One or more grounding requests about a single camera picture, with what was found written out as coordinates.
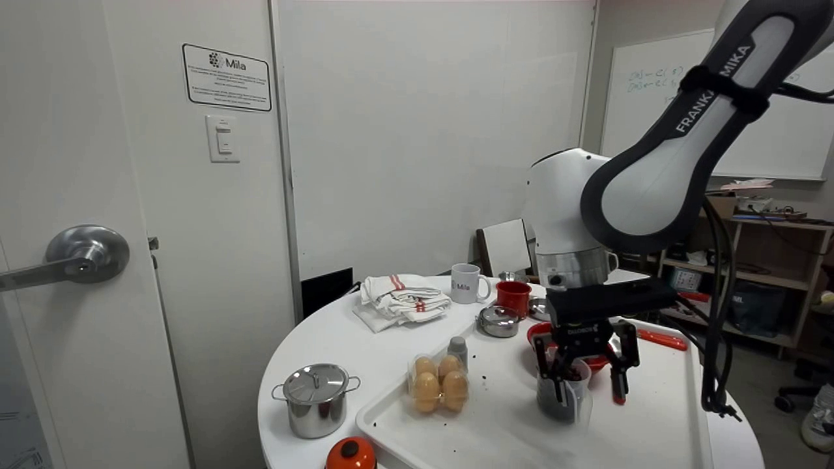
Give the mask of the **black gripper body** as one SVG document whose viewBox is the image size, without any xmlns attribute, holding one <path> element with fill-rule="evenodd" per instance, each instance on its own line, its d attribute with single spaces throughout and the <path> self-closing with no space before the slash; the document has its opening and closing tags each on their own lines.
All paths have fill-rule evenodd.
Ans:
<svg viewBox="0 0 834 469">
<path fill-rule="evenodd" d="M 674 303 L 674 292 L 655 279 L 549 290 L 549 320 L 569 339 L 569 350 L 601 350 L 614 314 L 642 314 Z"/>
</svg>

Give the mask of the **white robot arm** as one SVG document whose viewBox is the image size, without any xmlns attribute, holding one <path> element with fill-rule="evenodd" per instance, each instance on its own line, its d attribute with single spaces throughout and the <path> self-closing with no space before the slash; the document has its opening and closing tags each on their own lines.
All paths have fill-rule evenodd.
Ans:
<svg viewBox="0 0 834 469">
<path fill-rule="evenodd" d="M 747 0 L 667 110 L 626 152 L 551 152 L 530 163 L 526 205 L 541 255 L 661 249 L 708 209 L 706 182 L 787 76 L 830 42 L 830 0 Z"/>
</svg>

